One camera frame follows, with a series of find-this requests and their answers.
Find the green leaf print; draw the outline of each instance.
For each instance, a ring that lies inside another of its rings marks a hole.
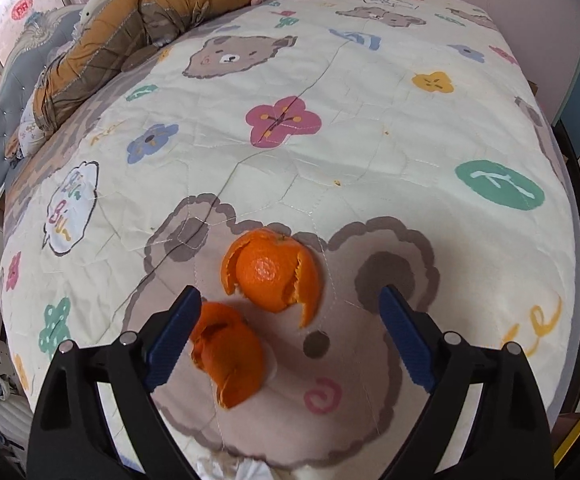
[[[489,160],[471,160],[454,172],[474,192],[491,202],[530,211],[545,201],[542,189],[532,180]]]

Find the blue gripper pad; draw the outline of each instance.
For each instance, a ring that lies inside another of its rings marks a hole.
[[[168,382],[183,347],[201,315],[199,291],[190,287],[189,293],[177,298],[177,303],[170,308],[168,314],[170,315],[168,323],[145,355],[148,374],[144,379],[144,386],[148,392],[153,392],[157,386]]]
[[[387,286],[379,294],[379,314],[399,350],[412,382],[432,393],[436,379],[432,373],[432,351],[410,317],[405,298]]]

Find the mattress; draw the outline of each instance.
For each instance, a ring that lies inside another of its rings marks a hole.
[[[191,31],[91,98],[8,192],[1,304],[31,405],[62,340],[110,343],[195,285],[247,318],[268,371],[224,410],[186,348],[153,399],[190,462],[378,478],[427,398],[378,316],[387,283],[474,345],[519,342],[550,405],[576,258],[548,132],[494,22],[459,0],[270,0]],[[321,269],[306,328],[298,306],[224,292],[225,252],[263,226]]]

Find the pink flower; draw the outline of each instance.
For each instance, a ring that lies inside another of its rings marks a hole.
[[[509,61],[513,65],[519,66],[518,61],[514,57],[512,57],[510,54],[508,54],[505,50],[500,49],[498,46],[492,46],[492,45],[490,46],[490,49],[491,49],[491,51],[499,54],[506,61]]]
[[[14,290],[19,281],[19,261],[21,260],[21,251],[12,257],[10,269],[8,270],[8,279],[6,280],[6,292]]]
[[[274,106],[255,106],[246,115],[252,126],[250,142],[256,148],[276,148],[287,136],[313,135],[321,129],[321,119],[305,109],[295,96],[284,97]]]

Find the orange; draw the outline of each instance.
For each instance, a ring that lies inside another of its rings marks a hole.
[[[266,371],[263,348],[235,309],[204,303],[190,341],[190,358],[216,384],[219,406],[228,410],[259,391]]]
[[[257,229],[234,241],[221,265],[226,294],[238,286],[263,310],[279,313],[300,303],[300,328],[310,324],[321,297],[321,280],[312,253],[294,238]]]

